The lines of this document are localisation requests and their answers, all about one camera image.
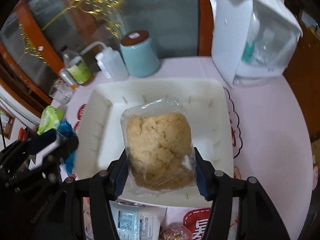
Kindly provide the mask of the green tissue pack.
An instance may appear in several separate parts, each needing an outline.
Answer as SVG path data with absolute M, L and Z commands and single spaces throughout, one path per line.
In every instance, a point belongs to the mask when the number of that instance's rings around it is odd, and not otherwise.
M 53 106 L 47 106 L 42 112 L 37 134 L 42 135 L 51 129 L 57 130 L 64 114 L 65 112 L 63 110 Z

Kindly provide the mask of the glass bottle green label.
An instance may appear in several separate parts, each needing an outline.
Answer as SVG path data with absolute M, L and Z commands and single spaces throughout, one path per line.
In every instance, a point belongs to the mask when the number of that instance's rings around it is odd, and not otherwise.
M 61 53 L 67 72 L 79 85 L 85 86 L 94 79 L 93 73 L 78 52 L 63 46 Z

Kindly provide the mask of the white plastic tray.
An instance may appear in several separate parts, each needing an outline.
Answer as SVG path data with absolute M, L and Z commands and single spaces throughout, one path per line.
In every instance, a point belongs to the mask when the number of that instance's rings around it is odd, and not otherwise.
M 233 146 L 225 91 L 214 79 L 151 79 L 98 85 L 78 131 L 79 179 L 123 155 L 132 202 L 207 207 L 196 186 L 195 152 L 227 175 Z

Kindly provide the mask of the white squeeze wash bottle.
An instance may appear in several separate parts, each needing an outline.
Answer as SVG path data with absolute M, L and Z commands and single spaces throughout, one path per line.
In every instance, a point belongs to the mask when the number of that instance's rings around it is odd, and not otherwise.
M 89 44 L 80 52 L 80 55 L 85 55 L 96 46 L 102 46 L 103 48 L 95 55 L 95 60 L 104 76 L 115 82 L 127 80 L 129 78 L 129 72 L 127 71 L 127 67 L 125 66 L 120 52 L 106 46 L 103 42 L 95 41 Z

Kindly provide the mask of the teal canister brown lid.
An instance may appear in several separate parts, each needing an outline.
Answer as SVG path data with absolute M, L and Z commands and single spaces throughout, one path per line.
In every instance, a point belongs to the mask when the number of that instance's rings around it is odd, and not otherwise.
M 127 33 L 120 40 L 120 50 L 131 76 L 147 77 L 156 73 L 161 66 L 157 49 L 147 30 Z

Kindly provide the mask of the pale blue snack packet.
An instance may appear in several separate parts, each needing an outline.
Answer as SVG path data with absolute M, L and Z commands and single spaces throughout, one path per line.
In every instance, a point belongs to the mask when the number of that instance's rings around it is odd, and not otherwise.
M 156 240 L 166 207 L 142 207 L 110 202 L 114 224 L 121 240 Z

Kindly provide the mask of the clear drinking glass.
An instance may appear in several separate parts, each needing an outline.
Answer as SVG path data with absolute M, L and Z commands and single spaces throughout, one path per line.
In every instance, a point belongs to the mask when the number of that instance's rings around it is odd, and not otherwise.
M 68 104 L 71 101 L 73 95 L 74 90 L 72 90 L 61 79 L 57 79 L 49 91 L 49 96 L 61 105 Z

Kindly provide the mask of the clear bag beige pastry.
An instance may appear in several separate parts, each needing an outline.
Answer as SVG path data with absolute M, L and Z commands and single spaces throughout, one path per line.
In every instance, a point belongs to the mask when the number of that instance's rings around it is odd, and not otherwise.
M 157 196 L 195 185 L 191 127 L 177 98 L 128 108 L 120 123 L 134 195 Z

